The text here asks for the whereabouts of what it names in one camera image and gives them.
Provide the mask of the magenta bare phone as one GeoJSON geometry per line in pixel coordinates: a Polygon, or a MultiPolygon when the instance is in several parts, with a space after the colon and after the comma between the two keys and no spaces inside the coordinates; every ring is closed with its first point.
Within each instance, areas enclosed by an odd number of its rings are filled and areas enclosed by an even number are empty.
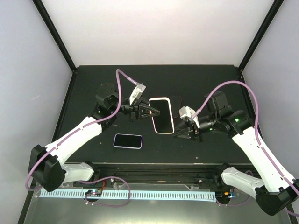
{"type": "Polygon", "coordinates": [[[181,108],[182,97],[170,96],[172,117],[177,118],[179,115],[179,109],[181,108]]]}

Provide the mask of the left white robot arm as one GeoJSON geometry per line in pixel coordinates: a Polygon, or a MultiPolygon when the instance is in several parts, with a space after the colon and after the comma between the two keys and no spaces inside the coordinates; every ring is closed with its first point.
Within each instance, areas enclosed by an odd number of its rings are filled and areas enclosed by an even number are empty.
{"type": "Polygon", "coordinates": [[[130,120],[155,117],[160,111],[143,100],[143,84],[137,84],[131,96],[123,98],[111,83],[102,84],[96,94],[96,104],[90,116],[60,139],[45,147],[36,145],[31,150],[28,175],[46,191],[52,192],[67,182],[85,181],[89,186],[100,182],[100,174],[90,163],[70,164],[66,161],[80,147],[107,130],[116,114],[128,114],[130,120]]]}

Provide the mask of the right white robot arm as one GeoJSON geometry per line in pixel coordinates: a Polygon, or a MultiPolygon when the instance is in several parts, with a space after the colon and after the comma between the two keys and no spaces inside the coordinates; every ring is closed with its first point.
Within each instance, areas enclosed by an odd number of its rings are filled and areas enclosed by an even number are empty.
{"type": "Polygon", "coordinates": [[[234,111],[221,91],[207,101],[209,115],[198,117],[184,106],[179,110],[182,122],[176,126],[175,137],[202,141],[207,132],[225,133],[246,154],[259,178],[237,170],[229,164],[218,167],[212,181],[214,186],[235,187],[254,198],[259,207],[273,216],[299,197],[299,181],[290,174],[256,132],[254,122],[243,110],[234,111]]]}

